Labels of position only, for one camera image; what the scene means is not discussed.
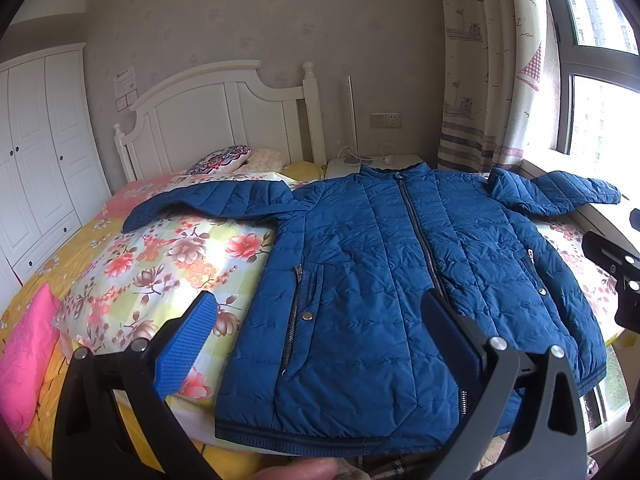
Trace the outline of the person's hand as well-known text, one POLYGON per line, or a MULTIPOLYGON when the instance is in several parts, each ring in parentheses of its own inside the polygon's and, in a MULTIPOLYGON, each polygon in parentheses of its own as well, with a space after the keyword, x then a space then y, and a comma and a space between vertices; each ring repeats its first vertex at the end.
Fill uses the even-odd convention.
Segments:
POLYGON ((340 472, 335 458, 306 458, 256 472, 247 480, 333 480, 340 472))

